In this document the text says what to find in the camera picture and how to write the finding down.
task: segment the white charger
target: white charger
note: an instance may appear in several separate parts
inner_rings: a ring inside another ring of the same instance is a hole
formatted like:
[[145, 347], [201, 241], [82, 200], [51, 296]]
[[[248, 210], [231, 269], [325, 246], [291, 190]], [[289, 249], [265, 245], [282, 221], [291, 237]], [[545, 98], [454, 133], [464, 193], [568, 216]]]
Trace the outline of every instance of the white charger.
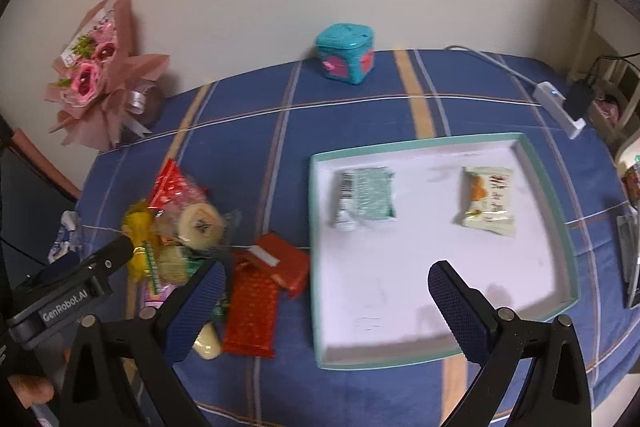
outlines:
[[586, 122], [584, 118], [573, 120], [562, 108], [564, 103], [564, 96], [560, 93], [551, 82], [540, 82], [536, 84], [536, 89], [533, 91], [533, 98], [538, 103], [549, 111], [549, 114], [556, 119], [567, 133], [569, 140], [573, 140], [580, 131], [584, 129]]
[[584, 118], [580, 118], [578, 120], [574, 120], [569, 116], [567, 111], [562, 108], [562, 104], [564, 103], [564, 96], [560, 93], [551, 82], [534, 82], [530, 78], [527, 78], [522, 73], [519, 73], [516, 70], [512, 70], [506, 64], [495, 60], [495, 58], [487, 55], [486, 53], [477, 52], [471, 48], [467, 48], [466, 46], [459, 46], [458, 44], [454, 44], [452, 46], [447, 46], [446, 50], [464, 50], [466, 52], [471, 52], [473, 54], [478, 55], [479, 57], [484, 58], [487, 62], [492, 63], [494, 66], [500, 68], [501, 70], [506, 71], [513, 76], [525, 81], [527, 84], [534, 86], [533, 98], [535, 98], [538, 103], [549, 111], [549, 114], [556, 119], [556, 121], [560, 124], [560, 127], [564, 129], [567, 133], [569, 140], [573, 140], [580, 131], [584, 129], [586, 122]]

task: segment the teal box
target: teal box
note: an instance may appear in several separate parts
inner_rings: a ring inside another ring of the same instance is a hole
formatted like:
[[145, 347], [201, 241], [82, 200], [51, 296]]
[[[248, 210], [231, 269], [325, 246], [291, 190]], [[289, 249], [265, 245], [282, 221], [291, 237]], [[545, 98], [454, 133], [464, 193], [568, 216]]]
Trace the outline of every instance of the teal box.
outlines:
[[329, 26], [316, 37], [324, 76], [359, 84], [373, 68], [373, 30], [359, 24]]

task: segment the red wrapper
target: red wrapper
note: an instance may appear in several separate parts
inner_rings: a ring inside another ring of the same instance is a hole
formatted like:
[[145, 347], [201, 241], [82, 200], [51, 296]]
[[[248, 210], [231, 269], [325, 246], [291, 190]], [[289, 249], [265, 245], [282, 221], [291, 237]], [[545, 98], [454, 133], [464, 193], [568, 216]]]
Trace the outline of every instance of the red wrapper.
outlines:
[[178, 164], [169, 159], [162, 167], [156, 178], [154, 188], [149, 199], [149, 208], [164, 210], [170, 202], [180, 208], [191, 203], [204, 203], [207, 198], [204, 191], [191, 183], [178, 167]]
[[273, 232], [261, 236], [246, 252], [246, 258], [286, 289], [290, 298], [306, 287], [309, 256]]
[[222, 351], [272, 359], [278, 285], [249, 264], [236, 266]]

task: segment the human hand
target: human hand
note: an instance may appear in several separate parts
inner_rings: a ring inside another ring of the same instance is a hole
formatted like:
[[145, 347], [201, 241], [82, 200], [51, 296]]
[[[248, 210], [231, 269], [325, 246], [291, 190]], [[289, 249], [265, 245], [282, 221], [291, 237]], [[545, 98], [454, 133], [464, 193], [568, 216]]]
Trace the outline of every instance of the human hand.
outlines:
[[35, 403], [47, 403], [53, 398], [53, 385], [46, 378], [11, 375], [8, 380], [25, 409], [28, 409]]

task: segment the white tray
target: white tray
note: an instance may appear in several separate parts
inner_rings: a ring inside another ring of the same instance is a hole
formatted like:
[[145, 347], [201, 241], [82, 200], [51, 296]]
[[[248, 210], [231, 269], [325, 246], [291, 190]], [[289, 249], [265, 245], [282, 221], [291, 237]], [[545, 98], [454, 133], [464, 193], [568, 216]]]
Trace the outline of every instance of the white tray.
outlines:
[[[395, 172], [398, 220], [352, 232], [332, 227], [343, 169]], [[516, 236], [458, 224], [465, 166], [513, 169]], [[312, 313], [318, 366], [376, 369], [459, 353], [427, 288], [446, 259], [494, 307], [546, 320], [578, 299], [573, 248], [540, 159], [524, 134], [414, 140], [316, 154], [309, 186]]]

